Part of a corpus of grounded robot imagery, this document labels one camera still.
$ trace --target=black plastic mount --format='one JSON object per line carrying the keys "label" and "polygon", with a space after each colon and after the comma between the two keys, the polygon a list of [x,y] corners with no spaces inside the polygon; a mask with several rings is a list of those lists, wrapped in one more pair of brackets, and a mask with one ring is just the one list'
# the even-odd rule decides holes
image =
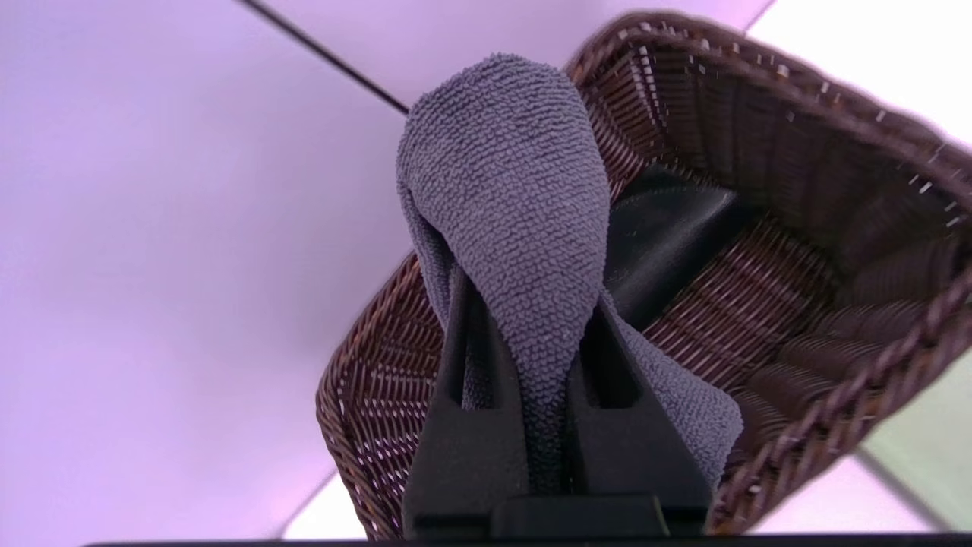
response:
{"label": "black plastic mount", "polygon": [[[455,283],[435,391],[402,501],[405,537],[701,534],[710,486],[604,303],[594,310],[569,372],[562,494],[532,495],[515,363],[475,287],[464,275]],[[464,408],[470,361],[491,386],[487,408]]]}
{"label": "black plastic mount", "polygon": [[88,547],[969,547],[972,534],[737,535],[573,541],[180,541]]}

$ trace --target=basket rim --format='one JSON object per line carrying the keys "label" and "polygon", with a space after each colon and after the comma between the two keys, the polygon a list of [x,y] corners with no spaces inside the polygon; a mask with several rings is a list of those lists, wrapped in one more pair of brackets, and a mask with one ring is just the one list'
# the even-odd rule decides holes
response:
{"label": "basket rim", "polygon": [[972,212],[972,156],[914,115],[733,29],[675,11],[631,12],[601,28],[568,61],[565,72],[584,89],[613,55],[640,46],[674,46],[773,95],[803,114],[881,149],[934,180]]}

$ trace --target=woven pattern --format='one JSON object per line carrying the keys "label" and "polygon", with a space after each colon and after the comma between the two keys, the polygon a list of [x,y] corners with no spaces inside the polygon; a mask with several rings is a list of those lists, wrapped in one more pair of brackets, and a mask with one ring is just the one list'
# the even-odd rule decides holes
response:
{"label": "woven pattern", "polygon": [[[746,429],[709,530],[743,532],[972,344],[972,158],[794,59],[676,14],[613,22],[567,73],[612,198],[661,163],[766,210],[645,331],[740,404]],[[410,257],[322,379],[318,419],[371,538],[400,536],[440,349]]]}

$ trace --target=towel fold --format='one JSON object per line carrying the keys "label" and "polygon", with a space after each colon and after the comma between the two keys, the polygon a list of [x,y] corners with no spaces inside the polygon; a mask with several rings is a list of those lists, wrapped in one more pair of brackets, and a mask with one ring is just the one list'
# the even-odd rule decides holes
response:
{"label": "towel fold", "polygon": [[[608,181],[579,94],[552,67],[493,55],[412,108],[398,184],[438,320],[448,323],[451,275],[462,268],[517,364],[531,488],[556,493],[567,373],[587,320],[607,294]],[[739,407],[635,329],[625,324],[623,331],[715,485],[742,431]],[[483,398],[474,361],[464,404]]]}

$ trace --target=gray towel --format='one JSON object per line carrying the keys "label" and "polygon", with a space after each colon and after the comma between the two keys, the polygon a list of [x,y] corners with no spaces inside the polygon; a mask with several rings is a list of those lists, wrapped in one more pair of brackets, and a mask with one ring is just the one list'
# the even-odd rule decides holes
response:
{"label": "gray towel", "polygon": [[[438,320],[448,323],[458,266],[482,294],[520,373],[531,488],[556,492],[568,369],[607,293],[608,180],[577,90],[550,66],[489,57],[412,108],[398,183]],[[739,407],[623,327],[645,377],[715,485],[742,431]],[[470,367],[466,398],[475,401],[482,384]]]}

